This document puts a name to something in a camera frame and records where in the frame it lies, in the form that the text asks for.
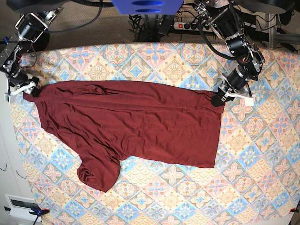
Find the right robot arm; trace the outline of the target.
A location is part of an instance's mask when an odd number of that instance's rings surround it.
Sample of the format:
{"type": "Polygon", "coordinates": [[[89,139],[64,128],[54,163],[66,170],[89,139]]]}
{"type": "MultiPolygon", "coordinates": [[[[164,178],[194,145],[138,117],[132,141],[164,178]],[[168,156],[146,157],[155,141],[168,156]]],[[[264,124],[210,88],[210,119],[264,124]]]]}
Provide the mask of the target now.
{"type": "Polygon", "coordinates": [[[30,66],[21,66],[21,57],[30,51],[36,53],[34,43],[48,31],[61,11],[62,7],[58,7],[51,11],[24,14],[15,25],[17,33],[4,38],[6,47],[0,53],[0,70],[5,74],[7,83],[4,101],[15,102],[21,92],[34,97],[39,94],[39,78],[29,74],[30,66]]]}

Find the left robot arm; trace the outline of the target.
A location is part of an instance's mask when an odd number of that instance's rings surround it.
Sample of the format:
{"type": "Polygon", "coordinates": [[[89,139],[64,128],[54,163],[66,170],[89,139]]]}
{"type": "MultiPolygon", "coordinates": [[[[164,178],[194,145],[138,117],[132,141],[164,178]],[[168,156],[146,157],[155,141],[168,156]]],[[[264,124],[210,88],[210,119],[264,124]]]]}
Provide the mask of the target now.
{"type": "Polygon", "coordinates": [[[214,8],[203,0],[192,3],[194,10],[199,14],[197,27],[206,45],[219,57],[236,61],[237,66],[229,75],[223,75],[217,93],[211,99],[215,107],[242,98],[245,105],[254,103],[249,81],[257,81],[262,71],[265,58],[262,53],[244,33],[243,21],[230,1],[227,6],[214,8]],[[223,39],[229,55],[219,52],[204,34],[203,28],[210,28],[219,38],[223,39]]]}

